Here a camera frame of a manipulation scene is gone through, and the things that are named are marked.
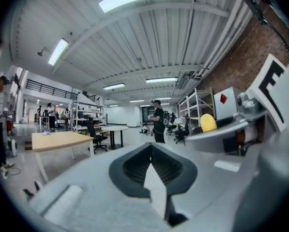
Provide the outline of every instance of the black shirt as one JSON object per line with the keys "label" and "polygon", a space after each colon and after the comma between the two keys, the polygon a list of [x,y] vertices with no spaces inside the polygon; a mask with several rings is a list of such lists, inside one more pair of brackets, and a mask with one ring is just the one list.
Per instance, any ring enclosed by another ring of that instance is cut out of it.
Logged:
{"label": "black shirt", "polygon": [[154,117],[159,116],[160,120],[154,121],[154,130],[159,132],[159,133],[163,133],[165,130],[165,125],[162,122],[163,114],[164,114],[164,111],[161,107],[156,108],[156,110],[154,112]]}

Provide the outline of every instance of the white table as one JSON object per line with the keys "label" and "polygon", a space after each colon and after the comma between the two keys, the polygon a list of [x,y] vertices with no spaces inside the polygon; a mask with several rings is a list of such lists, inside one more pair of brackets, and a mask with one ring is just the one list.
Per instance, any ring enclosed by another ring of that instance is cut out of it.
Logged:
{"label": "white table", "polygon": [[38,121],[38,117],[39,117],[40,126],[41,126],[41,120],[42,120],[42,118],[46,118],[46,125],[49,127],[49,116],[37,115],[37,116],[36,116],[37,121]]}
{"label": "white table", "polygon": [[71,147],[72,158],[75,159],[73,146],[86,142],[91,142],[91,145],[93,145],[92,140],[93,137],[84,136],[73,131],[54,132],[49,135],[42,135],[42,133],[33,133],[31,139],[32,150],[35,152],[39,169],[43,175],[44,180],[46,182],[49,182],[41,161],[41,157],[39,154],[40,152]]}
{"label": "white table", "polygon": [[[107,126],[107,127],[102,127],[101,130],[103,131],[109,131],[110,132],[110,142],[111,146],[109,149],[119,149],[124,147],[123,145],[123,130],[128,129],[127,126]],[[121,131],[121,145],[116,145],[115,140],[114,140],[114,132],[115,131]]]}

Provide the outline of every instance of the ceiling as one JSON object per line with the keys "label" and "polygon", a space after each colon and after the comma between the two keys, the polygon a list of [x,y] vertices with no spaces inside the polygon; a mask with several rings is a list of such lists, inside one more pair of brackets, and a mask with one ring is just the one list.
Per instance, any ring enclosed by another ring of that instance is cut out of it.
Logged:
{"label": "ceiling", "polygon": [[[44,104],[48,104],[48,103],[52,103],[53,106],[56,106],[56,105],[59,105],[61,104],[61,102],[59,101],[52,101],[52,100],[49,100],[49,99],[44,99],[44,98],[38,98],[38,97],[34,97],[34,96],[31,96],[31,95],[25,95],[25,100],[29,101],[29,102],[35,102],[37,103],[37,100],[40,101],[40,105],[44,105]],[[62,108],[68,108],[68,105],[69,104],[63,104],[61,107]]]}
{"label": "ceiling", "polygon": [[[115,101],[170,96],[176,103],[195,87],[190,77],[209,62],[230,20],[239,16],[232,13],[237,0],[141,0],[107,13],[100,1],[23,0],[13,22],[17,66]],[[61,38],[70,44],[51,66]],[[168,76],[179,80],[145,82]],[[187,84],[179,89],[183,77]],[[118,83],[126,86],[103,90]]]}

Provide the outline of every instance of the red diamond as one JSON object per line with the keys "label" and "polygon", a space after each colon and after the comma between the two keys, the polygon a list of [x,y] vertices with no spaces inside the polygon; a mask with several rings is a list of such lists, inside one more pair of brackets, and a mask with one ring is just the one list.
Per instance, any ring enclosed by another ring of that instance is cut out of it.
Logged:
{"label": "red diamond", "polygon": [[225,104],[227,97],[223,94],[221,94],[221,99],[220,102],[222,102],[222,104]]}

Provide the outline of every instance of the table leg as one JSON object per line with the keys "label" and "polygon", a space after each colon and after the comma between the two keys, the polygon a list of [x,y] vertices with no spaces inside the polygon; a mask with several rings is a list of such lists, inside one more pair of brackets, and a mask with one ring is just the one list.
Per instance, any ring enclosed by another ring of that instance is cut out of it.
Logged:
{"label": "table leg", "polygon": [[41,161],[40,154],[36,152],[35,155],[36,155],[37,163],[38,163],[38,165],[39,165],[39,169],[40,169],[40,171],[41,171],[41,174],[42,174],[44,180],[48,183],[48,182],[49,182],[49,179],[48,179],[48,177],[47,177],[47,175],[46,175],[46,171],[44,170],[44,167],[43,167],[43,164],[42,164],[42,161]]}
{"label": "table leg", "polygon": [[123,131],[121,131],[121,146],[124,147],[124,145],[123,145]]}
{"label": "table leg", "polygon": [[72,153],[72,159],[73,159],[73,160],[76,159],[76,157],[75,157],[75,150],[74,150],[73,147],[71,147],[71,153]]}
{"label": "table leg", "polygon": [[94,144],[93,144],[92,141],[90,142],[90,153],[91,153],[91,157],[94,157],[94,156],[95,156],[95,153],[94,153]]}
{"label": "table leg", "polygon": [[112,131],[112,142],[113,142],[113,149],[115,149],[114,131]]}
{"label": "table leg", "polygon": [[112,131],[110,131],[110,144],[111,144],[111,147],[113,147],[113,135],[112,135]]}

